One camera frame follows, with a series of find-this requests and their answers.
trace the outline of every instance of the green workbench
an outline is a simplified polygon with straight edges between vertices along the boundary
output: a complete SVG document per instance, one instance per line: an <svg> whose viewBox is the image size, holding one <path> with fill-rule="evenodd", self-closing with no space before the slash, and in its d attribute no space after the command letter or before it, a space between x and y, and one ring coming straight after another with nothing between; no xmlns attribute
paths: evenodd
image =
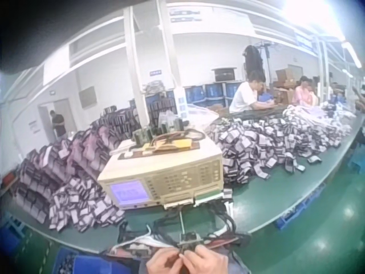
<svg viewBox="0 0 365 274"><path fill-rule="evenodd" d="M271 171L269 180L253 179L247 186L236 188L233 194L234 219L238 232L254 232L279 218L287 210L303 201L314 191L339 165L361 128L364 116L357 116L352 122L352 131L345 137L342 145L331 148L320 154L321 164L310 166L306 159L299 158L298 163L306 167L304 173L289 175L282 167ZM89 228L79 233L73 228L64 229L61 233L48 229L48 224L39 224L27 212L17 206L9 195L2 200L3 210L8 210L14 217L24 222L31 229L47 238L82 251L99 253L116 244L118 227ZM183 219L186 231L196 231L201 236L222 228L204 206L185 207ZM125 213L132 230L145 230L145 225L153 223L165 215L162 207L130 210ZM178 239L181 233L180 222L164 228L167 233Z"/></svg>

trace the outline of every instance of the doorway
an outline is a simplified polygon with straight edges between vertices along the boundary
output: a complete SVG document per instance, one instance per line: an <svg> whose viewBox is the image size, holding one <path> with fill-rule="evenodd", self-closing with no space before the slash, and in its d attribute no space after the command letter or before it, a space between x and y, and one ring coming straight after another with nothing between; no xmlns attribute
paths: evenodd
<svg viewBox="0 0 365 274"><path fill-rule="evenodd" d="M40 104L38 105L40 120L42 121L44 132L46 133L47 139L50 143L56 141L56 133L55 130L53 130L52 117L50 115L51 110L63 116L66 132L77 131L70 101L68 99Z"/></svg>

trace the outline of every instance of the blue lcd screen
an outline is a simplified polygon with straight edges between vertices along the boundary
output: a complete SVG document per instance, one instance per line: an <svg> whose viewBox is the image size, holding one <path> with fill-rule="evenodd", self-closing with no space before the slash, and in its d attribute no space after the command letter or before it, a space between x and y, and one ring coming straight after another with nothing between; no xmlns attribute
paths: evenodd
<svg viewBox="0 0 365 274"><path fill-rule="evenodd" d="M119 205L139 204L149 201L147 191L141 181L135 180L110 186Z"/></svg>

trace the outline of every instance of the test instrument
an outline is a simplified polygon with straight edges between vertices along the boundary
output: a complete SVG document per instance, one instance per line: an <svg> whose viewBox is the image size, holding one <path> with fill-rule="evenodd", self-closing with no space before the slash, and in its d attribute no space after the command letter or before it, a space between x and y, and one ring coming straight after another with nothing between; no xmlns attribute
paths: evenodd
<svg viewBox="0 0 365 274"><path fill-rule="evenodd" d="M208 137L199 148L142 158L113 155L98 177L121 209L192 204L223 190L222 151Z"/></svg>

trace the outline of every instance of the green floor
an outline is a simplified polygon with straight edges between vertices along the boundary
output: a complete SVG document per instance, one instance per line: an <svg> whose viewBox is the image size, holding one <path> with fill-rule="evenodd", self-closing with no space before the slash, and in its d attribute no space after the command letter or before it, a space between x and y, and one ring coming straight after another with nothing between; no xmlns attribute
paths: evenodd
<svg viewBox="0 0 365 274"><path fill-rule="evenodd" d="M28 231L14 257L19 273L51 273L58 248ZM341 167L288 227L269 225L236 252L254 274L358 273L365 267L365 176Z"/></svg>

